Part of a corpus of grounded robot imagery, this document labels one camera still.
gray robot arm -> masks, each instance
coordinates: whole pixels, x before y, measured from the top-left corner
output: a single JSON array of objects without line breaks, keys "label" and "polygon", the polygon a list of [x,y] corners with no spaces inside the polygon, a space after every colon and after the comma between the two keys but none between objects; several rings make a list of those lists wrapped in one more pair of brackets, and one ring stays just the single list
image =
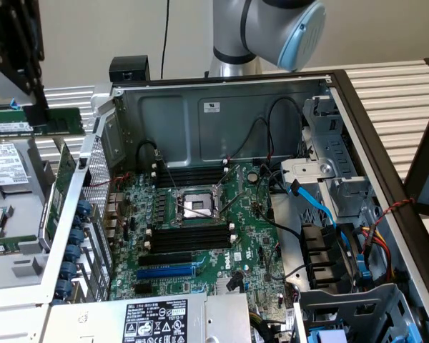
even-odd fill
[{"label": "gray robot arm", "polygon": [[310,59],[325,23],[314,0],[213,0],[210,76],[260,74],[258,57],[289,70]]}]

blue pcie slot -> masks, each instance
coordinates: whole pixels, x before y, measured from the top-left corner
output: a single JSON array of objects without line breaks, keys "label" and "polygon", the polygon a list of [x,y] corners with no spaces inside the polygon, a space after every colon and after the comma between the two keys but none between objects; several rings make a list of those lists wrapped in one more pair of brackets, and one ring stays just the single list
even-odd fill
[{"label": "blue pcie slot", "polygon": [[190,277],[194,274],[194,267],[191,264],[179,266],[140,269],[137,271],[137,279],[156,279],[159,277]]}]

yellow wire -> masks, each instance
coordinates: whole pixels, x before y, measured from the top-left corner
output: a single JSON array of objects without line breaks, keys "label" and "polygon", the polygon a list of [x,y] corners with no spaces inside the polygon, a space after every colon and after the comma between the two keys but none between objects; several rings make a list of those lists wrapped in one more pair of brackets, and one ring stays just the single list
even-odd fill
[{"label": "yellow wire", "polygon": [[[364,231],[370,231],[370,229],[368,228],[368,227],[363,227],[363,230]],[[386,241],[385,241],[385,239],[383,238],[383,236],[381,235],[381,233],[378,231],[378,229],[376,229],[375,230],[375,236],[380,240],[380,241],[382,241],[384,244],[385,244],[385,246],[388,246],[387,244],[386,244]],[[391,277],[394,279],[395,278],[395,273],[394,273],[394,269],[393,269],[393,266],[391,266]]]}]

black frame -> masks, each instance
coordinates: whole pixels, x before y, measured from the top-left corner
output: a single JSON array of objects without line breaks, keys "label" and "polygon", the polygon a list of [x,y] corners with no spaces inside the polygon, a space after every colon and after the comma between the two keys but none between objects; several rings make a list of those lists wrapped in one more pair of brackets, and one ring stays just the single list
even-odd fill
[{"label": "black frame", "polygon": [[[364,106],[359,99],[351,80],[344,70],[308,71],[299,73],[266,74],[252,76],[231,76],[199,79],[175,79],[130,82],[123,87],[130,86],[178,86],[188,84],[216,84],[239,81],[259,81],[268,79],[287,79],[290,77],[322,76],[329,75],[332,83],[342,100],[347,115],[354,126],[360,143],[372,165],[373,172],[383,190],[383,194],[389,205],[407,199],[404,185],[393,163],[386,152],[383,143],[378,136]],[[393,216],[403,235],[405,243],[410,250],[412,258],[423,278],[426,289],[429,292],[429,233],[426,230],[419,214],[413,205],[406,204],[393,211]]]},{"label": "black frame", "polygon": [[424,184],[429,175],[429,122],[424,131],[418,150],[416,151],[404,185],[407,193],[417,202],[415,207],[421,214],[429,216],[429,205],[418,202]]}]

white wall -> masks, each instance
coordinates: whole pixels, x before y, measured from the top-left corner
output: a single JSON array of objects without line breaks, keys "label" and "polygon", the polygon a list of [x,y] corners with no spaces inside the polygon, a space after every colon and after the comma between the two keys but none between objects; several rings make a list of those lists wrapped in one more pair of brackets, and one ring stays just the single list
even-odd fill
[{"label": "white wall", "polygon": [[[326,28],[308,66],[429,56],[429,0],[323,2]],[[112,58],[132,54],[148,54],[152,78],[158,78],[165,4],[166,0],[40,0],[45,86],[107,81]],[[164,77],[202,76],[211,56],[212,0],[170,0]]]}]

